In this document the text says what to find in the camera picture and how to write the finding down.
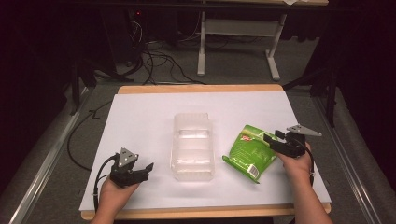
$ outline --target white paper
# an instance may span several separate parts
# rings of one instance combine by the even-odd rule
[[[179,182],[170,169],[174,115],[190,112],[207,113],[213,125],[216,172],[209,182]],[[92,190],[97,172],[122,147],[139,154],[136,170],[154,162],[148,181],[124,207],[127,210],[292,203],[279,159],[264,171],[261,183],[255,184],[221,156],[228,155],[246,124],[273,133],[286,132],[297,123],[283,91],[115,95],[79,210],[94,210]],[[102,175],[109,174],[111,165]],[[331,202],[318,171],[314,189],[323,203]]]

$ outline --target snack bag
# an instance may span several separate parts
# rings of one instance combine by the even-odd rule
[[[269,144],[263,140],[264,134],[277,140],[271,133],[246,125],[235,139],[229,157],[222,156],[225,162],[257,184],[260,184],[258,180],[262,172],[276,158]]]

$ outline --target table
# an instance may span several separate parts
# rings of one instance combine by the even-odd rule
[[[212,0],[207,2],[240,2],[256,4],[285,4],[283,0]],[[328,0],[310,0],[307,2],[297,1],[295,4],[306,6],[327,6]],[[270,49],[265,51],[265,57],[270,67],[271,76],[274,81],[280,80],[277,71],[274,54],[280,35],[285,25],[287,14],[280,15],[278,21],[241,21],[241,20],[219,20],[207,19],[206,13],[201,13],[201,44],[198,55],[198,77],[205,75],[205,36],[206,34],[216,35],[249,35],[249,36],[269,36],[273,38]]]
[[[186,109],[206,110],[209,119],[213,121],[214,149],[217,151],[215,152],[217,159],[215,177],[210,182],[181,183],[171,175],[169,159],[172,145],[172,116],[175,112]],[[243,115],[241,111],[242,113],[248,111],[248,116],[241,116]],[[279,85],[121,87],[110,109],[81,203],[82,217],[93,218],[92,181],[103,161],[115,152],[120,152],[121,147],[129,148],[133,153],[137,152],[140,155],[136,165],[140,164],[144,167],[154,161],[154,169],[150,173],[149,180],[142,183],[132,196],[132,200],[117,215],[117,219],[293,214],[290,186],[287,184],[288,180],[280,160],[276,159],[262,174],[260,185],[254,184],[221,161],[221,155],[229,151],[228,147],[243,128],[241,124],[246,122],[258,124],[258,127],[265,128],[269,132],[273,132],[274,129],[285,132],[286,126],[294,125],[297,120],[286,93]],[[235,196],[240,195],[241,190],[244,191],[244,196],[237,199]],[[318,170],[314,190],[325,210],[330,212],[331,199]]]

